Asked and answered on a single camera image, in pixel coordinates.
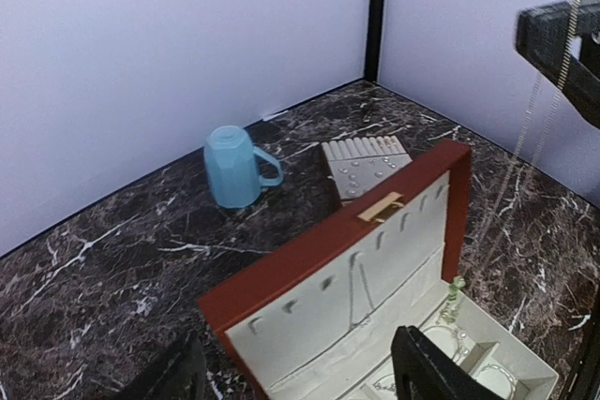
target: black marble surface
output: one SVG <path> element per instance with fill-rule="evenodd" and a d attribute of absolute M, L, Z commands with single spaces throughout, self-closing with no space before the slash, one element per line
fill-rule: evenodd
<path fill-rule="evenodd" d="M 371 100 L 375 110 L 365 123 L 362 111 Z M 472 146 L 470 223 L 460 264 L 467 293 L 559 372 L 558 394 L 596 292 L 600 232 L 592 206 L 537 171 L 525 186 L 527 167 L 519 164 L 501 220 L 479 243 L 509 154 L 364 81 L 249 132 L 286 174 L 282 187 L 255 205 L 216 207 L 199 151 L 0 260 L 0 398 L 105 398 L 191 330 L 200 332 L 206 352 L 207 398 L 234 392 L 252 398 L 195 301 L 334 211 L 318 142 L 377 134 L 396 134 L 412 157 L 443 138 Z M 511 211 L 514 222 L 504 224 Z"/>

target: jewelry box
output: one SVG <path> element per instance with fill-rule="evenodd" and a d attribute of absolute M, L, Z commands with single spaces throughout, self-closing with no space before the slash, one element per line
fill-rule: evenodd
<path fill-rule="evenodd" d="M 259 396 L 395 399 L 392 339 L 414 325 L 501 398 L 549 398 L 557 373 L 451 294 L 470 179 L 470 147 L 443 141 L 199 299 Z"/>

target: wall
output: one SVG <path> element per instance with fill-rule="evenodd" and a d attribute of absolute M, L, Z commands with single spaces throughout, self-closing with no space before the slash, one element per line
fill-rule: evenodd
<path fill-rule="evenodd" d="M 362 75 L 368 0 L 0 0 L 0 254 Z"/>
<path fill-rule="evenodd" d="M 520 10 L 562 0 L 386 0 L 380 83 L 513 150 L 535 80 L 514 51 Z M 549 112 L 544 80 L 524 147 Z M 540 168 L 600 205 L 600 131 L 564 100 Z"/>

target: box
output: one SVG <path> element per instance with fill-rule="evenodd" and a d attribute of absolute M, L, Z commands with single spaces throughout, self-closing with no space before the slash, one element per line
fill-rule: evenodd
<path fill-rule="evenodd" d="M 199 305 L 259 396 L 396 398 L 390 348 L 415 325 L 503 398 L 547 399 L 557 374 L 459 294 L 469 146 L 444 141 L 365 196 L 207 292 Z"/>

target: blue mug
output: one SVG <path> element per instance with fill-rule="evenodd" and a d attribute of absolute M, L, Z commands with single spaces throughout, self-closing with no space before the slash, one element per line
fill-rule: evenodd
<path fill-rule="evenodd" d="M 260 175 L 257 157 L 275 166 L 277 177 Z M 239 126 L 222 126 L 210 134 L 204 146 L 204 164 L 211 193 L 225 208 L 249 206 L 263 187 L 279 186 L 283 181 L 279 161 L 256 147 Z"/>

